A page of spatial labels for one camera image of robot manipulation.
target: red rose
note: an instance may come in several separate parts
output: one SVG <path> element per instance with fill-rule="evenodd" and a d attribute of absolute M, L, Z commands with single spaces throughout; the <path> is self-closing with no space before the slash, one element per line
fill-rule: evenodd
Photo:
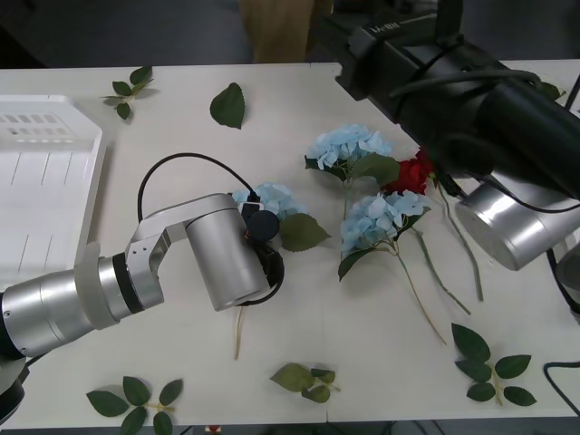
<path fill-rule="evenodd" d="M 388 193 L 402 193 L 405 190 L 410 190 L 411 192 L 424 195 L 425 189 L 427 188 L 427 179 L 433 171 L 433 165 L 427 157 L 427 154 L 419 150 L 413 159 L 400 161 L 399 165 L 399 178 L 383 186 L 381 190 Z"/>

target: silver cylinder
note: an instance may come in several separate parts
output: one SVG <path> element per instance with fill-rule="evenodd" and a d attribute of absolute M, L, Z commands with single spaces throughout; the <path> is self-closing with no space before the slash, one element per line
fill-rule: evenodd
<path fill-rule="evenodd" d="M 186 227 L 189 243 L 216 311 L 239 305 L 269 289 L 246 225 L 236 209 L 206 215 Z"/>
<path fill-rule="evenodd" d="M 111 257 L 99 258 L 94 267 L 102 306 L 94 303 L 94 292 L 79 291 L 78 269 L 40 276 L 6 289 L 2 297 L 5 329 L 22 355 L 46 353 L 93 329 L 102 329 L 103 321 L 116 324 L 131 314 L 117 284 Z"/>
<path fill-rule="evenodd" d="M 494 174 L 518 199 L 538 208 L 561 209 L 578 204 L 548 188 Z M 501 265 L 519 270 L 580 226 L 580 208 L 540 213 L 519 205 L 487 184 L 456 205 L 459 221 L 475 241 Z"/>

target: white table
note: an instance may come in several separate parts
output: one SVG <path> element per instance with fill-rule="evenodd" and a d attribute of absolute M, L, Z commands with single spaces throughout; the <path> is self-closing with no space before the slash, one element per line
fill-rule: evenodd
<path fill-rule="evenodd" d="M 580 69 L 575 61 L 507 64 L 537 72 L 566 89 Z M 126 80 L 130 71 L 0 72 L 0 93 L 69 95 L 108 134 L 110 148 L 91 233 L 104 255 L 121 252 L 137 225 L 142 176 L 157 160 L 178 151 L 207 153 L 254 185 L 268 180 L 287 185 L 333 238 L 306 253 L 284 252 L 285 284 L 270 302 L 247 311 L 237 362 L 237 309 L 213 311 L 189 244 L 176 244 L 159 271 L 165 304 L 43 358 L 25 383 L 24 403 L 5 428 L 119 426 L 121 417 L 100 416 L 85 393 L 120 384 L 123 375 L 146 379 L 154 394 L 166 382 L 183 378 L 185 391 L 175 414 L 179 424 L 572 414 L 541 368 L 548 361 L 580 359 L 580 326 L 568 313 L 543 257 L 514 273 L 472 243 L 486 297 L 479 304 L 469 261 L 441 208 L 435 207 L 418 228 L 425 232 L 444 282 L 473 312 L 468 317 L 438 288 L 414 236 L 402 237 L 402 254 L 447 347 L 423 319 L 400 265 L 391 257 L 367 256 L 339 284 L 343 193 L 334 179 L 304 170 L 306 149 L 318 134 L 344 122 L 382 131 L 396 141 L 398 159 L 412 155 L 415 145 L 369 102 L 353 101 L 334 82 L 338 66 L 155 68 L 151 88 L 159 92 L 135 102 L 135 118 L 127 125 L 99 97 L 110 94 L 111 81 Z M 238 82 L 246 95 L 249 110 L 242 130 L 219 126 L 209 116 L 212 98 L 230 82 Z M 145 213 L 238 188 L 227 173 L 204 161 L 174 161 L 151 179 Z M 482 334 L 495 358 L 531 353 L 527 372 L 507 384 L 526 387 L 538 403 L 525 409 L 466 398 L 470 381 L 453 363 L 458 356 L 451 322 Z M 268 378 L 289 361 L 335 367 L 343 391 L 326 405 L 317 405 L 282 390 Z M 580 373 L 561 371 L 555 379 L 580 402 Z"/>

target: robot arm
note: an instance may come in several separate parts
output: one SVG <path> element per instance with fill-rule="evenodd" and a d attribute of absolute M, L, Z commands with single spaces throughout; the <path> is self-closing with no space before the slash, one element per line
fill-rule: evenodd
<path fill-rule="evenodd" d="M 124 253 L 99 257 L 90 244 L 72 270 L 13 285 L 0 295 L 0 353 L 33 357 L 163 302 L 158 269 L 172 243 L 187 238 L 216 311 L 270 286 L 246 224 L 229 195 L 165 208 L 143 219 Z"/>

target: artificial leaf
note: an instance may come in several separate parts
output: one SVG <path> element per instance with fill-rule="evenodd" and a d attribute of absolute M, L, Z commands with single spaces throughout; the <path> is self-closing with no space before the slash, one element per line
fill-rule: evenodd
<path fill-rule="evenodd" d="M 316 403 L 327 403 L 330 399 L 330 390 L 326 385 L 319 385 L 312 390 L 302 390 L 302 397 Z"/>
<path fill-rule="evenodd" d="M 314 385 L 314 377 L 310 374 L 310 371 L 296 362 L 289 362 L 278 370 L 270 380 L 290 392 L 308 390 Z"/>
<path fill-rule="evenodd" d="M 147 419 L 147 410 L 140 406 L 139 408 L 135 408 L 121 425 L 121 435 L 135 435 L 145 424 L 145 420 Z"/>
<path fill-rule="evenodd" d="M 403 222 L 405 225 L 403 225 L 401 228 L 397 228 L 397 236 L 393 237 L 392 239 L 395 242 L 397 240 L 399 240 L 399 237 L 401 236 L 401 234 L 404 233 L 405 231 L 407 231 L 413 225 L 415 225 L 419 219 L 421 219 L 423 216 L 425 216 L 427 214 L 428 211 L 430 211 L 430 208 L 429 207 L 425 207 L 425 208 L 423 208 L 423 213 L 420 214 L 420 215 L 416 215 L 416 216 L 406 216 L 405 215 L 405 217 L 407 218 Z"/>
<path fill-rule="evenodd" d="M 504 389 L 504 396 L 506 399 L 519 406 L 532 406 L 537 402 L 531 392 L 519 387 L 506 387 Z"/>
<path fill-rule="evenodd" d="M 156 435 L 171 435 L 173 422 L 166 412 L 158 412 L 153 417 L 153 429 Z"/>
<path fill-rule="evenodd" d="M 305 169 L 317 169 L 320 170 L 320 168 L 318 168 L 318 160 L 316 159 L 308 159 L 306 156 L 304 156 L 304 161 L 306 163 L 306 167 Z M 344 169 L 342 168 L 338 168 L 340 165 L 344 165 L 346 163 L 346 160 L 344 159 L 338 159 L 336 161 L 336 163 L 334 163 L 334 165 L 332 167 L 328 167 L 326 165 L 324 165 L 324 169 L 323 172 L 328 172 L 329 174 L 334 175 L 335 177 L 337 177 L 338 179 L 340 179 L 341 181 L 346 181 L 346 172 Z"/>
<path fill-rule="evenodd" d="M 374 250 L 374 247 L 369 247 L 368 249 L 363 249 L 361 251 L 354 251 L 352 254 L 345 257 L 343 261 L 341 261 L 341 264 L 338 266 L 338 280 L 342 281 L 344 276 L 354 266 L 354 263 L 359 261 L 367 254 L 370 254 Z"/>
<path fill-rule="evenodd" d="M 112 89 L 123 97 L 131 96 L 131 87 L 126 82 L 113 82 Z"/>
<path fill-rule="evenodd" d="M 484 363 L 491 357 L 491 351 L 481 335 L 460 324 L 451 324 L 453 340 L 459 351 L 468 360 Z"/>
<path fill-rule="evenodd" d="M 117 106 L 117 114 L 126 120 L 131 114 L 131 107 L 128 103 L 123 102 Z"/>
<path fill-rule="evenodd" d="M 336 379 L 336 373 L 332 370 L 310 369 L 310 374 L 326 383 L 333 383 Z"/>
<path fill-rule="evenodd" d="M 399 178 L 399 162 L 393 157 L 367 154 L 354 163 L 353 177 L 374 177 L 379 186 L 384 186 Z"/>
<path fill-rule="evenodd" d="M 301 252 L 319 245 L 330 236 L 312 216 L 296 213 L 280 223 L 280 237 L 286 251 Z"/>
<path fill-rule="evenodd" d="M 211 117 L 220 125 L 242 129 L 242 121 L 246 112 L 244 93 L 237 83 L 222 91 L 209 106 Z"/>
<path fill-rule="evenodd" d="M 141 66 L 130 74 L 129 80 L 132 84 L 146 82 L 151 77 L 152 71 L 153 69 L 150 66 Z"/>
<path fill-rule="evenodd" d="M 141 406 L 147 403 L 151 393 L 147 386 L 137 378 L 123 376 L 123 392 L 131 405 Z"/>
<path fill-rule="evenodd" d="M 170 403 L 174 402 L 181 392 L 183 391 L 183 380 L 177 379 L 168 383 L 166 386 L 163 387 L 161 390 L 161 394 L 159 395 L 159 403 L 163 406 L 168 406 Z"/>
<path fill-rule="evenodd" d="M 105 417 L 117 417 L 129 408 L 126 401 L 112 392 L 91 391 L 87 393 L 87 397 L 92 407 Z"/>
<path fill-rule="evenodd" d="M 465 360 L 456 361 L 455 365 L 475 382 L 487 382 L 491 379 L 491 368 L 483 362 Z"/>
<path fill-rule="evenodd" d="M 133 89 L 130 90 L 130 94 L 137 95 L 141 91 L 141 89 L 143 89 L 145 86 L 147 86 L 151 82 L 153 82 L 153 79 L 149 79 L 149 80 L 146 80 L 145 82 L 137 83 L 135 86 L 133 86 Z"/>
<path fill-rule="evenodd" d="M 548 82 L 541 82 L 537 89 L 553 102 L 555 102 L 563 95 L 566 95 L 566 91 L 564 89 L 558 88 L 557 86 Z"/>
<path fill-rule="evenodd" d="M 513 379 L 526 371 L 531 355 L 506 356 L 496 363 L 496 373 L 500 378 Z"/>
<path fill-rule="evenodd" d="M 488 401 L 496 395 L 496 389 L 489 382 L 476 383 L 468 390 L 468 397 L 474 401 Z"/>

